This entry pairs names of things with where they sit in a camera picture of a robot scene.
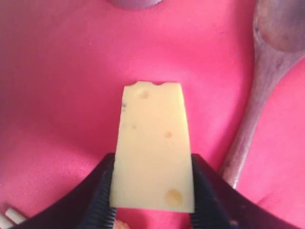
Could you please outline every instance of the pink fabric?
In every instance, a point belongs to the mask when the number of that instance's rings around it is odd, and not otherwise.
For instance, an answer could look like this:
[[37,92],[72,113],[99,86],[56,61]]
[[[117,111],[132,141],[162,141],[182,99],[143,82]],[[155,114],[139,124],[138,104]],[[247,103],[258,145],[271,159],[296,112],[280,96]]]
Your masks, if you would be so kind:
[[[181,82],[192,151],[221,164],[253,76],[254,0],[0,3],[0,211],[33,216],[114,152],[123,86]],[[305,227],[305,61],[269,99],[238,191]],[[132,229],[188,229],[185,214],[120,210]]]

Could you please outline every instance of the pink tablecloth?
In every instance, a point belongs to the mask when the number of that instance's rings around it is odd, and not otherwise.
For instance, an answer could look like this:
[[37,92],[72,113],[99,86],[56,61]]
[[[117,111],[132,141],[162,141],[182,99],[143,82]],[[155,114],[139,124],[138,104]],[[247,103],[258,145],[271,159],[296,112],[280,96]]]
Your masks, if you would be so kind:
[[[114,152],[123,86],[181,82],[192,151],[214,168],[240,123],[253,75],[254,0],[0,3],[0,212],[33,216]],[[277,86],[238,187],[305,227],[305,61]],[[121,210],[132,229],[187,229],[187,215]]]

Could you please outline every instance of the cheese hole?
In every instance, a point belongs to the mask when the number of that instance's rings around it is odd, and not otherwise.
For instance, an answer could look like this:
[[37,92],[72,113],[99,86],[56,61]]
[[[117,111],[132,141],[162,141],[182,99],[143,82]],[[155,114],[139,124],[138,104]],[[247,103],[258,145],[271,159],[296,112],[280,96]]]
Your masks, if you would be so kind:
[[140,99],[147,99],[149,97],[149,93],[146,90],[140,89],[136,92],[137,97]]
[[165,194],[166,204],[170,207],[179,207],[182,205],[183,196],[181,192],[176,189],[170,189]]
[[165,136],[165,138],[171,138],[173,136],[173,134],[172,134],[172,132],[167,131],[164,136]]

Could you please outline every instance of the swiss cheese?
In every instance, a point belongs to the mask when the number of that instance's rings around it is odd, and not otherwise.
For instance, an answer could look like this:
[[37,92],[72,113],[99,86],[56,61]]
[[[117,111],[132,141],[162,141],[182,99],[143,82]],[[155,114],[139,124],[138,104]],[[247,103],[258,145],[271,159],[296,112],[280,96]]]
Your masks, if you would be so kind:
[[194,211],[188,125],[179,83],[126,86],[111,207]]

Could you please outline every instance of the white stick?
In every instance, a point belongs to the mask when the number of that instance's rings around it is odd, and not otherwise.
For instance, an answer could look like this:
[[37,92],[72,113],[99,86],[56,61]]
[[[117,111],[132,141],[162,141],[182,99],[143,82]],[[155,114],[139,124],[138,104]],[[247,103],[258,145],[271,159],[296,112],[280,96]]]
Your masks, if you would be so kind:
[[13,224],[2,214],[0,214],[0,228],[1,229],[9,229],[13,226]]
[[7,209],[5,215],[16,224],[21,224],[23,221],[26,220],[23,215],[21,215],[19,212],[12,208]]

